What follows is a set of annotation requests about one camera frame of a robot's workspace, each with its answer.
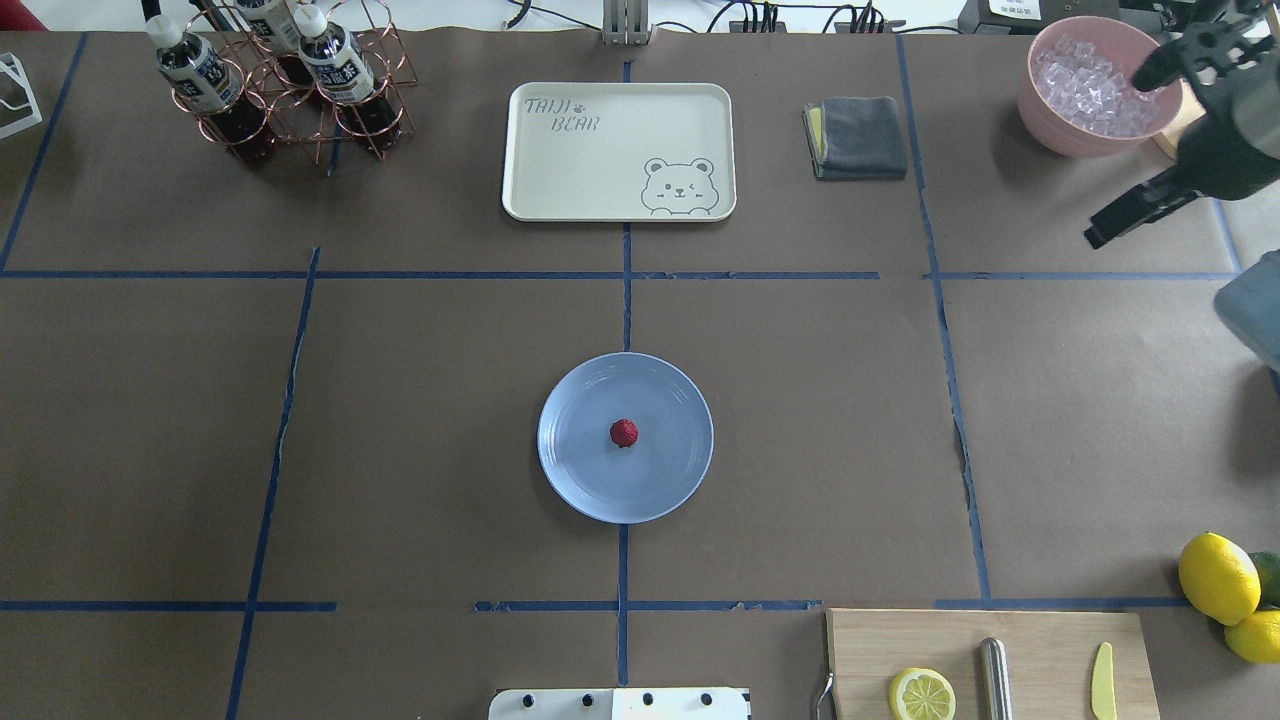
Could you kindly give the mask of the blue plate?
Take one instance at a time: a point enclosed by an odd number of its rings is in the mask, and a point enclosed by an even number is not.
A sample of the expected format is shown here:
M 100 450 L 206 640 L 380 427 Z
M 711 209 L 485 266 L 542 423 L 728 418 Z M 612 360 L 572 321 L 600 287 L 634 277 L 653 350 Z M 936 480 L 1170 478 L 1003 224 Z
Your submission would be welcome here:
M 553 491 L 588 518 L 637 524 L 676 510 L 716 447 L 709 405 L 678 368 L 646 354 L 581 363 L 552 389 L 535 434 Z

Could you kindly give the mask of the red strawberry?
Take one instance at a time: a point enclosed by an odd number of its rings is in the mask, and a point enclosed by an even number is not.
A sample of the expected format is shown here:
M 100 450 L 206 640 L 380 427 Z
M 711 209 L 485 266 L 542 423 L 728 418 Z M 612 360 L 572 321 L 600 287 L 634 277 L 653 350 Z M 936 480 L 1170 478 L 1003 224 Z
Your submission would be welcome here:
M 634 447 L 640 437 L 637 424 L 628 419 L 621 418 L 613 421 L 609 427 L 611 442 L 618 448 L 631 448 Z

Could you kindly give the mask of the wooden stand with carton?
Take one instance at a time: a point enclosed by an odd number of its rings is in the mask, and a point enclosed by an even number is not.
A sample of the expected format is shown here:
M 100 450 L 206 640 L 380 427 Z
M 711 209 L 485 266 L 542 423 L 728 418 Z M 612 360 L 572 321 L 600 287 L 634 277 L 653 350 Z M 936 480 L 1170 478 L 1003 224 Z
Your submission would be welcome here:
M 1156 146 L 1172 161 L 1178 159 L 1178 145 L 1187 129 L 1204 115 L 1204 108 L 1189 83 L 1183 81 L 1183 97 L 1178 114 L 1153 136 Z

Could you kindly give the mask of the pink ice bowl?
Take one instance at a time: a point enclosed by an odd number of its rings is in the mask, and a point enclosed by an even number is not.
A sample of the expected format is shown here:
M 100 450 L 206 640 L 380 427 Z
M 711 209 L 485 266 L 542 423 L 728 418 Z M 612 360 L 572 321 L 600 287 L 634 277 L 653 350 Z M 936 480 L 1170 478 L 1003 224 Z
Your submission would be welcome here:
M 1147 141 L 1181 110 L 1184 82 L 1138 90 L 1134 76 L 1160 47 L 1120 20 L 1076 15 L 1033 40 L 1018 94 L 1018 114 L 1041 145 L 1068 158 L 1103 158 Z

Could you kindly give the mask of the grey folded cloth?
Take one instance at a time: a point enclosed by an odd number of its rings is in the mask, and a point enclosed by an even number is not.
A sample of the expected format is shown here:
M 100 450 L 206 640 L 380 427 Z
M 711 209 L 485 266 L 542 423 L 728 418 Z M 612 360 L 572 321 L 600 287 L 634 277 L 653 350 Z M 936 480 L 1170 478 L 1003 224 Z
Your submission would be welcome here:
M 809 102 L 803 122 L 819 181 L 901 181 L 908 158 L 893 97 Z

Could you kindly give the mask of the yellow lemon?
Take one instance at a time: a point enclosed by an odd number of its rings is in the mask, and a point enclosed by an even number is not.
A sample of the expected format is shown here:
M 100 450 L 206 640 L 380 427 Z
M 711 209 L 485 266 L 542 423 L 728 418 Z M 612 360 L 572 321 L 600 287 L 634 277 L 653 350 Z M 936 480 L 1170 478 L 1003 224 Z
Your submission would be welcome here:
M 1249 555 L 1212 532 L 1201 533 L 1184 546 L 1178 579 L 1192 607 L 1224 626 L 1235 626 L 1261 602 L 1261 579 Z
M 1258 610 L 1224 628 L 1228 648 L 1251 664 L 1279 664 L 1279 610 Z

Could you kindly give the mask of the steel rod black cap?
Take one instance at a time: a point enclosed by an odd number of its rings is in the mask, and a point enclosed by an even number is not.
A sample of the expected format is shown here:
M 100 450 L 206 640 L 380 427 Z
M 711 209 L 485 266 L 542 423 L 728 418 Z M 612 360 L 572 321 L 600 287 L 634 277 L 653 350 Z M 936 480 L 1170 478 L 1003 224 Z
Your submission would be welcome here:
M 1007 646 L 996 637 L 979 643 L 988 719 L 1014 719 Z

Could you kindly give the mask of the yellow plastic knife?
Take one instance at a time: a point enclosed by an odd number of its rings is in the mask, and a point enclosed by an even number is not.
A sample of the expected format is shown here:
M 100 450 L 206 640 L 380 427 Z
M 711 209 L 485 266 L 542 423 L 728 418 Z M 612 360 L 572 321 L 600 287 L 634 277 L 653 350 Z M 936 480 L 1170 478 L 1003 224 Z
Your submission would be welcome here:
M 1091 669 L 1091 711 L 1094 719 L 1116 720 L 1117 697 L 1114 675 L 1114 647 L 1103 641 L 1094 652 Z

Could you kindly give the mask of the lemon half slice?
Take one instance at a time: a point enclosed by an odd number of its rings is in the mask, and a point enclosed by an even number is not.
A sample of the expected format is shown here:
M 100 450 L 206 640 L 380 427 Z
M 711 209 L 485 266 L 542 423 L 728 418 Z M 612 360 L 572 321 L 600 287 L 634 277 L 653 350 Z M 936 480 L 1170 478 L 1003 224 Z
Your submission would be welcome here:
M 950 680 L 928 667 L 906 667 L 890 683 L 893 719 L 955 719 L 957 700 Z

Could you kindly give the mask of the cream bear tray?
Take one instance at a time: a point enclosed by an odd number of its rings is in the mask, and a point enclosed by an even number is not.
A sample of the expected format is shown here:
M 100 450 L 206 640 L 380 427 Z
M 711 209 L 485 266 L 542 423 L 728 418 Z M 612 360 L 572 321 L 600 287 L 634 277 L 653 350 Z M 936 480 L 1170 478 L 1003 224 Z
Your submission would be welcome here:
M 731 97 L 713 83 L 521 85 L 500 199 L 520 222 L 722 222 L 737 205 Z

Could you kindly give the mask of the drink bottle bottom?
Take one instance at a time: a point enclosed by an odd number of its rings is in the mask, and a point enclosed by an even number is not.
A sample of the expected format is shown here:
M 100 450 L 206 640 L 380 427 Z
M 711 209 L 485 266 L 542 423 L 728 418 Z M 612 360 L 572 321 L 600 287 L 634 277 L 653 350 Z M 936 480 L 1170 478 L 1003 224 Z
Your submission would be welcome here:
M 314 4 L 300 4 L 292 18 L 300 32 L 298 56 L 342 126 L 367 150 L 384 154 L 401 136 L 399 113 L 372 72 L 355 36 Z

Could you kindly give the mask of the drink bottle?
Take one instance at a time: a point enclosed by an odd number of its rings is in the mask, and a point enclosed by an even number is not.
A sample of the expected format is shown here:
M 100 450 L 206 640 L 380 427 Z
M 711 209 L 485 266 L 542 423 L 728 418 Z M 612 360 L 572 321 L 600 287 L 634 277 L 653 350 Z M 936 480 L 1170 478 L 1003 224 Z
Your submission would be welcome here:
M 289 1 L 234 1 L 236 10 L 261 45 L 276 55 L 296 55 L 301 32 Z
M 246 94 L 243 74 L 207 38 L 164 14 L 150 17 L 143 28 L 175 101 L 243 163 L 270 158 L 276 136 L 265 110 Z
M 367 150 L 384 154 L 401 136 L 399 113 L 372 72 L 355 36 L 314 4 L 300 4 L 292 18 L 300 32 L 298 56 L 342 126 Z

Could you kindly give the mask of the drink bottle right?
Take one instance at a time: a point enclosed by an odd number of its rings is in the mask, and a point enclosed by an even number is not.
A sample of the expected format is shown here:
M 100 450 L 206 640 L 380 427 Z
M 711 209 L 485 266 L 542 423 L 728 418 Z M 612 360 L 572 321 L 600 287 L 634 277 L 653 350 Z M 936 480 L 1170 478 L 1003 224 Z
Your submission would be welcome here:
M 276 55 L 296 55 L 301 32 L 289 1 L 234 1 L 236 10 L 261 45 Z

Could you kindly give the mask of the drink bottle left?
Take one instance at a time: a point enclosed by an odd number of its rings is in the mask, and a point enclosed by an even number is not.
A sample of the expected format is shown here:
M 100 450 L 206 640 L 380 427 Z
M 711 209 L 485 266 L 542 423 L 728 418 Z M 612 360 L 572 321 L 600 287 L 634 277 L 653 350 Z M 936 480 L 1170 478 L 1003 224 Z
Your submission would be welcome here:
M 243 74 L 207 38 L 164 14 L 150 17 L 143 28 L 175 101 L 243 163 L 270 158 L 276 136 L 265 110 L 246 94 Z

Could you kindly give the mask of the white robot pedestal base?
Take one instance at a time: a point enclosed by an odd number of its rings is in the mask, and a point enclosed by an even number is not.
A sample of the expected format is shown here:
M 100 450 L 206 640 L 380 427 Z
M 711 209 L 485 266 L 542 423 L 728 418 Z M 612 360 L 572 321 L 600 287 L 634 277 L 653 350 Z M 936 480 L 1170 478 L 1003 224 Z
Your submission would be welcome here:
M 507 689 L 489 719 L 750 719 L 750 692 L 712 687 Z

